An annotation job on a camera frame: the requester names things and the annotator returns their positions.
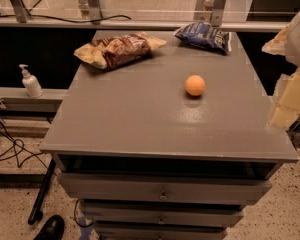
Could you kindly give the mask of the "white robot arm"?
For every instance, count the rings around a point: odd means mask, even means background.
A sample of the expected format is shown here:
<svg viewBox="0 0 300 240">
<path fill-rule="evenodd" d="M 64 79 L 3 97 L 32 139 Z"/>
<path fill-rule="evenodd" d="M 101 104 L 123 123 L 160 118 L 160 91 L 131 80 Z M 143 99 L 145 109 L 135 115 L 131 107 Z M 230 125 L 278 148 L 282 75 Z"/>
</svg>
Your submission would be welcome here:
<svg viewBox="0 0 300 240">
<path fill-rule="evenodd" d="M 284 56 L 297 70 L 291 76 L 282 75 L 275 87 L 274 105 L 271 108 L 269 124 L 288 129 L 300 116 L 300 11 L 262 51 Z"/>
</svg>

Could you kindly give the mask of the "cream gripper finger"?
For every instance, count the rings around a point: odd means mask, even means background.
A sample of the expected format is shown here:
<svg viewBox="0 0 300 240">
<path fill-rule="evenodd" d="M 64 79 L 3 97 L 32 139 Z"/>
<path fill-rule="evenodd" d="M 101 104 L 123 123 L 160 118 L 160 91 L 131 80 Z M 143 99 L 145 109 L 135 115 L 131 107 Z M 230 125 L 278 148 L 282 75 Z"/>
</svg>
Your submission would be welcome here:
<svg viewBox="0 0 300 240">
<path fill-rule="evenodd" d="M 265 43 L 262 51 L 272 55 L 285 55 L 286 35 L 288 26 L 285 26 L 279 33 L 269 42 Z"/>
<path fill-rule="evenodd" d="M 300 116 L 300 67 L 290 76 L 282 74 L 276 83 L 268 123 L 287 130 Z"/>
</svg>

